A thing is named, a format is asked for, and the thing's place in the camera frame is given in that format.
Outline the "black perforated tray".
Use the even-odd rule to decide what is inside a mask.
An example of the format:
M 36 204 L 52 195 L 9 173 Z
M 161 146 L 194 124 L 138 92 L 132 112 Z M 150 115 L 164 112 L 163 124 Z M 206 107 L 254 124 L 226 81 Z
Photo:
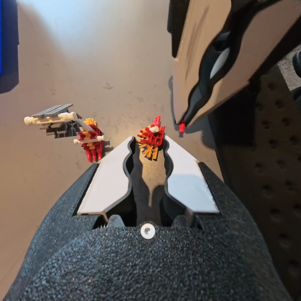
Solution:
M 252 215 L 276 270 L 300 300 L 300 45 L 208 117 L 226 184 Z

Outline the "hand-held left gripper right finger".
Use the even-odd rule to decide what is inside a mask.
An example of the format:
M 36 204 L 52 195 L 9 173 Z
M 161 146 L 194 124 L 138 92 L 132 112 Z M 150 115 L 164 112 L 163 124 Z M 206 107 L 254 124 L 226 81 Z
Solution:
M 199 161 L 170 137 L 163 138 L 163 209 L 171 221 L 184 215 L 191 226 L 197 215 L 218 215 L 220 210 L 201 171 Z

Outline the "small blue plastic bin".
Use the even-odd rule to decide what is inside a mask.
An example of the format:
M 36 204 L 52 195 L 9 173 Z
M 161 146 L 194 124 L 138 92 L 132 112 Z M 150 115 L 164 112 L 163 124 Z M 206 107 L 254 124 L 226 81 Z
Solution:
M 2 76 L 2 0 L 0 1 L 0 76 Z

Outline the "small red toy assembly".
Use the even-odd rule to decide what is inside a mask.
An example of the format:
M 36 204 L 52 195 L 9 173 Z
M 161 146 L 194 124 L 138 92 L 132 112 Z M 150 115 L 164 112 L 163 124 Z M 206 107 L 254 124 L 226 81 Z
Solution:
M 79 139 L 74 139 L 74 144 L 81 145 L 85 150 L 87 161 L 100 161 L 103 152 L 104 136 L 98 128 L 97 122 L 93 118 L 85 119 L 84 123 L 92 128 L 91 131 L 82 130 L 77 135 Z

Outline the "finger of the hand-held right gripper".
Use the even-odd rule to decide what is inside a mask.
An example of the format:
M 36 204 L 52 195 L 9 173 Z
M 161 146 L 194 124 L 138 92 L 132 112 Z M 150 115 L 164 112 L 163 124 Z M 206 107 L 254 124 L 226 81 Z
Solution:
M 300 1 L 262 1 L 235 18 L 228 45 L 205 84 L 201 100 L 186 113 L 186 126 L 208 115 L 245 88 L 280 41 L 300 19 Z
M 180 45 L 172 61 L 173 108 L 180 124 L 189 107 L 189 96 L 199 81 L 206 49 L 222 31 L 231 12 L 230 0 L 192 0 L 189 3 Z

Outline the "yellow fan connector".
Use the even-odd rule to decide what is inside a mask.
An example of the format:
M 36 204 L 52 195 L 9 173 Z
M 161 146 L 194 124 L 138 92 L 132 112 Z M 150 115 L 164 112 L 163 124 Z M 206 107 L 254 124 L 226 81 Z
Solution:
M 145 155 L 146 158 L 148 159 L 153 159 L 156 160 L 157 159 L 157 154 L 158 154 L 158 146 L 154 146 L 154 145 L 149 145 L 149 144 L 140 144 L 139 148 L 143 148 L 144 151 L 142 152 L 142 154 Z

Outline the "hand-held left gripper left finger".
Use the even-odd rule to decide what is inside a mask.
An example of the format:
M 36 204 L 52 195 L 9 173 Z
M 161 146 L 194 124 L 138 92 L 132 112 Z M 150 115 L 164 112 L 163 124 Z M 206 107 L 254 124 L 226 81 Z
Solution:
M 77 215 L 107 215 L 130 196 L 136 139 L 129 136 L 101 159 Z

